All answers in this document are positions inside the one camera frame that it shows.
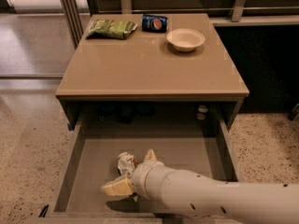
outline open drawer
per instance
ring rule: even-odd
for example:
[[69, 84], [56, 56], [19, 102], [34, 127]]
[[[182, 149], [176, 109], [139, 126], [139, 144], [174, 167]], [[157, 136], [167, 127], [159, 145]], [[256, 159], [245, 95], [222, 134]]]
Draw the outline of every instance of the open drawer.
[[103, 118], [101, 105], [85, 105], [47, 217], [30, 223], [164, 223], [150, 201], [101, 192], [103, 184], [119, 176], [117, 157], [124, 151], [143, 161], [153, 148], [157, 159], [171, 168], [218, 180], [241, 178], [217, 103], [207, 105], [202, 120], [197, 103], [146, 103], [151, 114], [137, 112], [130, 123], [119, 122], [116, 114]]

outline snack bag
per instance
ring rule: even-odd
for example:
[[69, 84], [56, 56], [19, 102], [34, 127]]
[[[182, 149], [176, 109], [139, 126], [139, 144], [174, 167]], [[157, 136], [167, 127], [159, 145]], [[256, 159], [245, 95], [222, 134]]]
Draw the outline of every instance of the snack bag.
[[136, 28], [132, 21], [96, 20], [89, 28], [86, 38], [107, 36], [117, 39], [126, 39]]

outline white bowl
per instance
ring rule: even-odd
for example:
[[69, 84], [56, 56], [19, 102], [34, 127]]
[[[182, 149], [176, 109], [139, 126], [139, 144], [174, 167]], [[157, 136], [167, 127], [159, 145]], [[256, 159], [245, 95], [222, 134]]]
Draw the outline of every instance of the white bowl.
[[176, 29], [169, 32], [166, 39], [176, 50], [190, 52], [205, 42], [205, 37], [200, 32], [192, 29]]

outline blue can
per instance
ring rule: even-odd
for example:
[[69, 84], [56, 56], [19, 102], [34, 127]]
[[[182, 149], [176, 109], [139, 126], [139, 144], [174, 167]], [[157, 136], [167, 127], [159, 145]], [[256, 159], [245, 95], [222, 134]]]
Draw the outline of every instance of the blue can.
[[143, 15], [142, 30], [148, 32], [165, 33], [168, 30], [168, 18], [164, 16]]

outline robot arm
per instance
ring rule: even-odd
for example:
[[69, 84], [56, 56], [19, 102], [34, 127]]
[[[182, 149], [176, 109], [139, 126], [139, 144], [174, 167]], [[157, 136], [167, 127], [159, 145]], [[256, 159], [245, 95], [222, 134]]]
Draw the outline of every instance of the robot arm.
[[152, 150], [144, 162], [104, 185], [102, 191], [137, 193], [191, 217], [214, 214], [243, 223], [299, 223], [299, 185], [222, 182], [166, 167]]

